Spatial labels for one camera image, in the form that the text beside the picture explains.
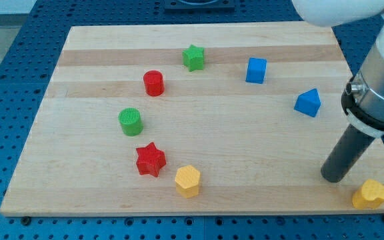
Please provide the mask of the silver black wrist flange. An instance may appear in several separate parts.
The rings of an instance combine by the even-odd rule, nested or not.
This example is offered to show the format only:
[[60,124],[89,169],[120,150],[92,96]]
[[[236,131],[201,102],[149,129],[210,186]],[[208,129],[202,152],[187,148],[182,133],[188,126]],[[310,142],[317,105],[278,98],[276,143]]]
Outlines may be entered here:
[[384,57],[376,45],[347,82],[341,105],[354,128],[373,138],[384,138]]

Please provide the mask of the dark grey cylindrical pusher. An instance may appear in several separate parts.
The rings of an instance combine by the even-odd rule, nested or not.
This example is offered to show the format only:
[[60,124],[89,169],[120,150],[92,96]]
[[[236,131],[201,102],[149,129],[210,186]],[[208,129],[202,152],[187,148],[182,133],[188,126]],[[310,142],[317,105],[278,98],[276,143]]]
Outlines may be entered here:
[[331,183],[340,182],[374,140],[374,137],[348,125],[321,166],[322,177]]

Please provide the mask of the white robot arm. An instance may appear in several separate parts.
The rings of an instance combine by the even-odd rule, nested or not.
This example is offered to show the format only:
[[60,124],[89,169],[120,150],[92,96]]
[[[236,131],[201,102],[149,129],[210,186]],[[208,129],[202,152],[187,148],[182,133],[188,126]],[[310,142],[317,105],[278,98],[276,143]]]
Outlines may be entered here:
[[[334,27],[384,15],[384,0],[293,0],[300,17]],[[375,139],[384,138],[384,26],[357,74],[346,84],[341,106],[349,126],[321,167],[329,182],[340,182]]]

